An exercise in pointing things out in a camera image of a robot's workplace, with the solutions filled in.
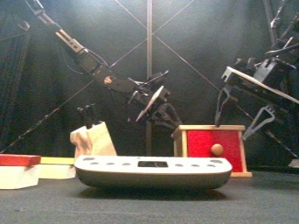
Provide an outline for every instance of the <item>black curtain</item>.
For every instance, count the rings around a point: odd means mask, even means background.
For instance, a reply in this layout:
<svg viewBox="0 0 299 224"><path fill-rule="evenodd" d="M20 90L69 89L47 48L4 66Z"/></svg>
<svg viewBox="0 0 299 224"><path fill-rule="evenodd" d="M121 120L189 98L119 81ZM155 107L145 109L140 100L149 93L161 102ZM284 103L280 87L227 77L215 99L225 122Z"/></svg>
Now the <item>black curtain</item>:
<svg viewBox="0 0 299 224"><path fill-rule="evenodd" d="M119 79L145 80L147 1L51 0L41 4L67 33L113 65L111 70ZM273 11L277 5L279 1L275 1ZM95 82L85 87L91 77L80 74L40 21L29 11L12 11L28 20L32 40L13 110L11 142L39 121L43 122L9 152L72 156L69 133L81 126L76 107L96 103L117 154L144 155L145 126L127 121L131 112L127 111L127 99ZM237 58L263 60L269 47L263 1L153 1L153 73L169 70L164 82L172 92L168 100L184 124L213 124L225 67L232 66ZM255 116L263 106L245 94L240 99L239 106L247 113L233 108L223 124L248 126L252 121L248 115ZM59 110L44 119L55 109ZM288 144L287 127L275 129ZM171 134L171 130L153 127L153 156L172 155ZM292 158L261 131L245 141L245 150L249 165L287 165Z"/></svg>
<svg viewBox="0 0 299 224"><path fill-rule="evenodd" d="M0 149L3 149L7 146L31 34L25 21L4 8L0 10L0 28Z"/></svg>

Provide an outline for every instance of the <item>red box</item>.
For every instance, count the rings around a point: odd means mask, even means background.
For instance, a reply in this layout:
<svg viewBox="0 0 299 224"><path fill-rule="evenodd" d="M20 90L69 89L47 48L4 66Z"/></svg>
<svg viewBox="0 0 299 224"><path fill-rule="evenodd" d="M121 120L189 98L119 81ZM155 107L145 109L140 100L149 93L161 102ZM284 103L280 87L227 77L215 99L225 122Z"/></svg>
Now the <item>red box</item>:
<svg viewBox="0 0 299 224"><path fill-rule="evenodd" d="M241 125L180 125L172 133L173 155L188 158L225 158L232 165L232 177L251 177L247 170ZM219 147L220 154L212 151Z"/></svg>

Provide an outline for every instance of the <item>red panel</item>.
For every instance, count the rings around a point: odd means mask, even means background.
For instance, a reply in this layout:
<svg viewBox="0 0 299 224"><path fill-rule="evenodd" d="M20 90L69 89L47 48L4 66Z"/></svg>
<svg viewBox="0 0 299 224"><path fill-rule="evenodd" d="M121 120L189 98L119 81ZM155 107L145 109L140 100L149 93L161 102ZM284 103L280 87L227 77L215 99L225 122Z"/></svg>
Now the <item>red panel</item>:
<svg viewBox="0 0 299 224"><path fill-rule="evenodd" d="M41 162L41 156L0 154L0 165L29 166Z"/></svg>
<svg viewBox="0 0 299 224"><path fill-rule="evenodd" d="M215 158L211 153L211 146L220 144L224 152L221 157L225 158L233 172L243 172L241 156L239 146L239 132L236 130L188 130L188 157L191 158Z"/></svg>

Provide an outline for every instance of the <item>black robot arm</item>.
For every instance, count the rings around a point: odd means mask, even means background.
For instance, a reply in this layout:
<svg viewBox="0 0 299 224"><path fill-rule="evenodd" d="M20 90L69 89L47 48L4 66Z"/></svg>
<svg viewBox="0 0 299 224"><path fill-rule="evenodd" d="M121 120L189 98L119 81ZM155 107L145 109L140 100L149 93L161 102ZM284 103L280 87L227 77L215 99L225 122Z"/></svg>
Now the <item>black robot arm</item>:
<svg viewBox="0 0 299 224"><path fill-rule="evenodd" d="M52 21L44 12L43 5L39 0L24 0L28 4L33 15L41 20L41 22L48 27L48 30L55 34L60 43L69 56L73 58L76 64L83 68L85 73L88 73L97 83L105 88L120 92L129 102L135 102L139 106L144 108L136 121L139 122L140 117L151 120L156 125L164 125L167 127L176 128L181 124L180 118L173 111L173 107L167 107L171 109L169 115L164 111L160 118L156 119L157 108L167 102L167 96L169 91L160 86L159 91L156 91L156 86L160 85L164 79L165 73L159 73L152 76L152 79L147 82L133 81L132 79L119 80L111 73L107 65L103 65L101 59L92 53L92 51L85 48L79 41L71 37L71 35L61 29L61 27Z"/></svg>

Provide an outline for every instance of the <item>wooden block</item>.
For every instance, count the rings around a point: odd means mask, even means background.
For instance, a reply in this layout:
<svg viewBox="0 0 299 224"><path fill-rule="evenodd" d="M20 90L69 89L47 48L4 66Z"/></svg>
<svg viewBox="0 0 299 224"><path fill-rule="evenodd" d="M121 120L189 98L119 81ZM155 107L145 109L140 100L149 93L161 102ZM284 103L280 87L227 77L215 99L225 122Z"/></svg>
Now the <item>wooden block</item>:
<svg viewBox="0 0 299 224"><path fill-rule="evenodd" d="M76 145L75 158L80 155L116 156L116 149L103 122L91 129L81 127L69 133L69 141Z"/></svg>
<svg viewBox="0 0 299 224"><path fill-rule="evenodd" d="M76 171L73 164L40 164L40 179L73 179Z"/></svg>
<svg viewBox="0 0 299 224"><path fill-rule="evenodd" d="M173 155L189 158L225 158L232 165L231 177L249 177L247 171L241 125L180 125L172 133ZM223 153L212 151L220 145Z"/></svg>
<svg viewBox="0 0 299 224"><path fill-rule="evenodd" d="M0 154L0 165L7 166L29 166L41 162L41 156Z"/></svg>
<svg viewBox="0 0 299 224"><path fill-rule="evenodd" d="M40 179L72 179L76 176L73 157L41 157Z"/></svg>
<svg viewBox="0 0 299 224"><path fill-rule="evenodd" d="M39 184L39 165L0 166L0 189L20 189Z"/></svg>

